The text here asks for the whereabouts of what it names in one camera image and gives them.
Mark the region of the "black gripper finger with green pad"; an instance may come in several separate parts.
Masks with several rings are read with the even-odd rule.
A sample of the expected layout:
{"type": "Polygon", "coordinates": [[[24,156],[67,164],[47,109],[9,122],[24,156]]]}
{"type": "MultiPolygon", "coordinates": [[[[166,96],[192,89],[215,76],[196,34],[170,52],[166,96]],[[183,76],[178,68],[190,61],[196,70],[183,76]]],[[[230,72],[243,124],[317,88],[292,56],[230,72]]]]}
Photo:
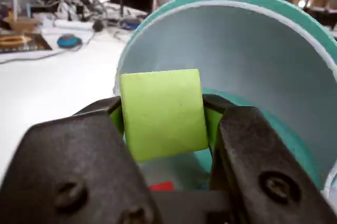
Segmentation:
{"type": "Polygon", "coordinates": [[[280,136],[252,106],[212,94],[220,114],[210,189],[227,193],[230,223],[336,223],[336,215],[280,136]]]}
{"type": "Polygon", "coordinates": [[[1,223],[160,223],[110,113],[118,97],[31,127],[1,185],[1,223]]]}

